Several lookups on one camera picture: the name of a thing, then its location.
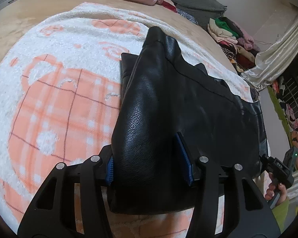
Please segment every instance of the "colorful fabric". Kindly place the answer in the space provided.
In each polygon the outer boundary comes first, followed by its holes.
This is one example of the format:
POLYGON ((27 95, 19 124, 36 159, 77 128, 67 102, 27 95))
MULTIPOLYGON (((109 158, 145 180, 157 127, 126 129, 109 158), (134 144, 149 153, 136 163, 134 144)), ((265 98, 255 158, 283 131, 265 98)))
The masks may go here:
POLYGON ((216 18, 216 19, 214 19, 214 20, 215 20, 216 25, 217 25, 219 28, 223 28, 223 29, 229 31, 230 33, 232 33, 232 35, 233 35, 234 37, 238 38, 238 34, 237 34, 236 32, 234 32, 234 31, 232 31, 232 30, 229 28, 229 26, 227 25, 226 22, 221 21, 221 20, 219 20, 218 18, 216 18))
POLYGON ((255 67, 255 63, 253 63, 250 60, 248 60, 242 54, 237 54, 236 55, 236 58, 237 58, 238 64, 242 65, 244 69, 247 69, 248 70, 248 69, 251 69, 251 68, 255 67))
MULTIPOLYGON (((175 37, 188 63, 203 63, 233 94, 252 101, 247 83, 160 20, 94 3, 46 19, 0 64, 0 214, 15 232, 58 162, 81 163, 110 144, 120 106, 121 53, 138 55, 148 26, 175 37)), ((220 198, 217 230, 223 226, 223 205, 220 198)), ((192 211, 158 216, 108 211, 108 219, 116 238, 174 238, 185 236, 192 211)), ((76 223, 81 223, 79 213, 76 223)))
POLYGON ((182 10, 179 9, 179 8, 177 8, 177 12, 178 12, 178 14, 180 14, 181 16, 185 17, 187 20, 189 20, 189 21, 191 21, 192 23, 194 23, 195 25, 198 25, 198 26, 199 26, 199 23, 196 21, 196 19, 195 19, 192 15, 186 13, 185 11, 182 11, 182 10))
POLYGON ((241 47, 239 45, 236 46, 237 51, 239 54, 243 55, 245 58, 250 60, 252 63, 255 63, 255 56, 253 56, 250 52, 246 51, 244 47, 241 47))
POLYGON ((207 25, 207 30, 210 34, 210 36, 216 41, 216 42, 221 42, 221 41, 226 41, 229 44, 237 44, 237 40, 231 39, 231 38, 224 38, 224 37, 219 37, 217 36, 212 30, 210 29, 209 24, 207 25))
POLYGON ((174 3, 171 0, 164 0, 161 5, 173 12, 177 12, 177 8, 174 6, 174 3))
POLYGON ((232 38, 232 39, 236 39, 235 37, 233 37, 233 34, 230 33, 229 31, 227 31, 226 29, 223 28, 219 28, 216 23, 215 20, 213 20, 212 18, 210 18, 209 20, 209 27, 210 30, 216 34, 218 37, 224 37, 224 38, 232 38))
POLYGON ((227 17, 219 17, 219 20, 224 21, 227 23, 227 26, 238 34, 239 37, 243 37, 242 31, 227 17))
POLYGON ((277 221, 277 224, 281 232, 283 232, 285 229, 284 224, 285 224, 286 216, 288 214, 288 208, 289 208, 289 199, 287 198, 282 204, 272 209, 272 212, 274 214, 274 217, 277 221))
POLYGON ((254 43, 254 39, 243 29, 241 28, 236 22, 233 23, 242 31, 243 37, 238 39, 238 44, 245 48, 245 50, 251 49, 259 49, 257 45, 254 43))
POLYGON ((288 120, 288 123, 289 123, 290 127, 293 130, 296 130, 298 128, 298 121, 295 118, 294 110, 290 107, 289 104, 286 105, 285 113, 286 113, 287 120, 288 120))
POLYGON ((219 43, 219 45, 220 45, 222 51, 224 52, 224 54, 226 55, 226 57, 229 59, 230 63, 233 65, 233 67, 237 71, 237 74, 244 72, 244 69, 240 68, 236 62, 236 51, 235 51, 234 47, 232 50, 232 47, 222 44, 221 42, 219 43))

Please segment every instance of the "metal screw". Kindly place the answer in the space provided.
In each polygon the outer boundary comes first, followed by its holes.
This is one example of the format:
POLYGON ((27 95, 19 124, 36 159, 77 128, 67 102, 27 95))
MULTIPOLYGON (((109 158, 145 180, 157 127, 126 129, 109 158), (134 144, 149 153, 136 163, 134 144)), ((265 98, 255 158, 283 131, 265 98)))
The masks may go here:
POLYGON ((242 165, 240 165, 240 164, 235 164, 234 168, 238 171, 241 171, 243 169, 242 165))
POLYGON ((208 158, 205 157, 205 156, 201 156, 201 157, 200 157, 200 161, 201 161, 202 163, 206 163, 206 162, 208 162, 208 158))
POLYGON ((97 156, 97 155, 94 155, 94 156, 91 157, 92 162, 97 162, 99 159, 100 159, 100 157, 97 156))
POLYGON ((58 163, 58 164, 56 165, 56 168, 59 169, 59 170, 61 170, 61 169, 64 168, 64 166, 65 166, 64 163, 58 163))

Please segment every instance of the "finger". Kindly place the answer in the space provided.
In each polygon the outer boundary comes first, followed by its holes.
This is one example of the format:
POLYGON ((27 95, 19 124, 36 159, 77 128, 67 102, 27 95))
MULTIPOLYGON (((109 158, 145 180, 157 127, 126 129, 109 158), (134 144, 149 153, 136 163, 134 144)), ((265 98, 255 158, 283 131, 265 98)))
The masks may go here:
POLYGON ((287 189, 286 186, 282 183, 278 184, 278 189, 282 192, 282 195, 287 195, 287 189))
POLYGON ((269 200, 272 199, 272 197, 270 197, 268 194, 266 194, 266 195, 265 195, 265 199, 266 199, 267 201, 269 201, 269 200))
POLYGON ((267 189, 266 194, 268 194, 270 197, 273 197, 275 195, 274 191, 271 189, 267 189))
POLYGON ((286 199, 287 199, 287 189, 286 186, 283 185, 282 183, 278 184, 278 189, 280 190, 280 198, 276 203, 276 206, 279 206, 282 204, 286 199))
POLYGON ((270 178, 272 181, 275 179, 273 173, 269 172, 268 175, 269 175, 269 178, 270 178))
POLYGON ((276 189, 276 186, 273 183, 270 183, 268 187, 272 191, 274 191, 276 189))

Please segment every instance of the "red cloth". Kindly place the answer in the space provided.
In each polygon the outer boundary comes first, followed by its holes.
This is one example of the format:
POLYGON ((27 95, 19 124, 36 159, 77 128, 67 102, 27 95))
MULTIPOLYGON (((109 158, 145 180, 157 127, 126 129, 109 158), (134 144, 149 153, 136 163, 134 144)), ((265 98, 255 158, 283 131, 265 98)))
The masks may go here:
POLYGON ((230 44, 229 43, 227 43, 227 42, 225 42, 225 41, 221 41, 221 42, 219 42, 219 44, 222 44, 222 45, 226 45, 226 46, 230 46, 230 44))
POLYGON ((178 13, 178 12, 177 12, 177 8, 174 7, 173 5, 171 5, 170 3, 166 2, 166 1, 163 1, 161 5, 162 5, 163 7, 165 7, 165 8, 167 8, 167 9, 173 11, 173 12, 178 13))
POLYGON ((244 69, 247 69, 247 70, 255 67, 255 63, 251 62, 241 54, 236 55, 236 61, 238 64, 242 65, 244 69))

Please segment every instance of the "black leather bag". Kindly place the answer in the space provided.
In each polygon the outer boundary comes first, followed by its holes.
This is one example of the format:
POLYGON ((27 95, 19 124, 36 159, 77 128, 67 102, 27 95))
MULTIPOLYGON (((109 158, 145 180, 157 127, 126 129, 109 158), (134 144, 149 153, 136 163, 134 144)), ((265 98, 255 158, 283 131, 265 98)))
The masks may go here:
POLYGON ((152 27, 139 56, 122 54, 122 105, 112 135, 114 182, 110 210, 160 214, 191 208, 189 187, 174 154, 180 132, 190 150, 221 166, 236 163, 251 177, 268 155, 259 102, 233 95, 225 81, 187 63, 175 39, 152 27))

